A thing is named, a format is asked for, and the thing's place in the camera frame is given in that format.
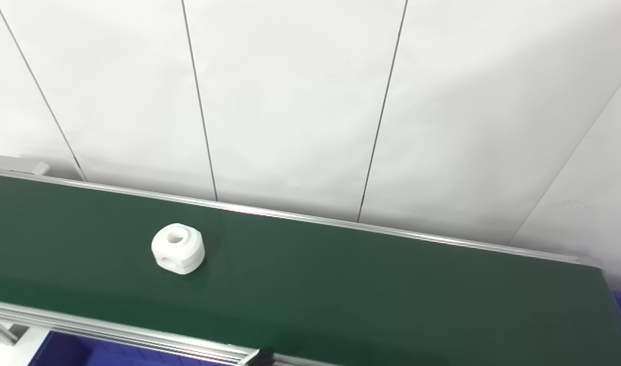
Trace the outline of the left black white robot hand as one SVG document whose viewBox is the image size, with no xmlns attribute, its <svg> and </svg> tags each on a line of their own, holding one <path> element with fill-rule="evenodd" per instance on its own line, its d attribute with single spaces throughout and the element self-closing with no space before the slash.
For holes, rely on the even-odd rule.
<svg viewBox="0 0 621 366">
<path fill-rule="evenodd" d="M 275 363 L 275 350 L 269 348 L 259 348 L 252 353 L 249 353 L 236 365 L 256 366 L 256 365 L 273 365 Z"/>
</svg>

